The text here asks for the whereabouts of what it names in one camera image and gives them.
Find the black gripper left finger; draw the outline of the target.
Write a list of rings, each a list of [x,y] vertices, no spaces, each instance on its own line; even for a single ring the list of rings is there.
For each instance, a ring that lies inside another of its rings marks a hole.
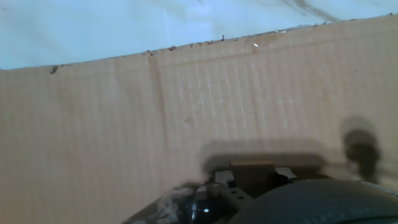
[[[209,197],[214,198],[231,212],[238,212],[254,199],[238,187],[230,187],[234,183],[233,173],[230,170],[216,171],[213,181],[206,186]]]

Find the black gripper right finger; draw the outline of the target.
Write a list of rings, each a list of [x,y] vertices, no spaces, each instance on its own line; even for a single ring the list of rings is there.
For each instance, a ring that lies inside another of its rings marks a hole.
[[[299,178],[288,167],[276,167],[273,175],[273,187],[283,187],[299,181]]]

